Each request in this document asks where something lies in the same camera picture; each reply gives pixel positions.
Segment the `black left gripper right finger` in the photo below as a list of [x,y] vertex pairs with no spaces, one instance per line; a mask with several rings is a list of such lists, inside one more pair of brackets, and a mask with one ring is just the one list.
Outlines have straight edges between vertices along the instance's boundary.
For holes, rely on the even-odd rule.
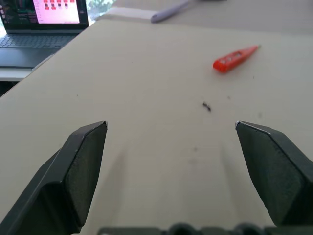
[[276,226],[313,226],[313,161],[284,133],[237,121],[250,178]]

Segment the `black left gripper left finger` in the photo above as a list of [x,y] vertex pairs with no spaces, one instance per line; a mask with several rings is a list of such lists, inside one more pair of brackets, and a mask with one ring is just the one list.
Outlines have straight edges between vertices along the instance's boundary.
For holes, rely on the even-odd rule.
[[0,223],[0,235],[79,233],[97,186],[107,129],[101,121],[69,135]]

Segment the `orange voltage tester pen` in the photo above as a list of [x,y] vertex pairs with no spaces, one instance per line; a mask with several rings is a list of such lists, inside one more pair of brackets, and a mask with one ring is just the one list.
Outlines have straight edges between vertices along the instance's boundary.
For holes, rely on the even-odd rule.
[[220,73],[227,73],[249,59],[260,47],[246,47],[224,55],[214,61],[212,68]]

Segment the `white side desk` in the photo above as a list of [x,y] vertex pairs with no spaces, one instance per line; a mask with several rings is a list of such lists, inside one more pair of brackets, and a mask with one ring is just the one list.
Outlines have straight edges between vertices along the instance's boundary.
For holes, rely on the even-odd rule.
[[0,82],[20,82],[31,73],[27,68],[0,68]]

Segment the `open dark laptop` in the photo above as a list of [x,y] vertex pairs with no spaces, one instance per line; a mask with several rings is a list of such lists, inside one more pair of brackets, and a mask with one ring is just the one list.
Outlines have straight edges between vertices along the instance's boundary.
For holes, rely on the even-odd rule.
[[89,25],[86,0],[0,0],[0,68],[33,69]]

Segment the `lavender plastic spoon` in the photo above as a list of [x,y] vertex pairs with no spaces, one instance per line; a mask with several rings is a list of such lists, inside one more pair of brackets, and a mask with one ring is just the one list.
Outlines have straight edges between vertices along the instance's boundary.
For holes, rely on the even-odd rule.
[[192,0],[184,0],[183,2],[176,4],[172,7],[160,10],[151,16],[150,22],[152,24],[156,24],[163,20],[166,20],[179,13],[180,11],[186,9],[191,4],[191,2]]

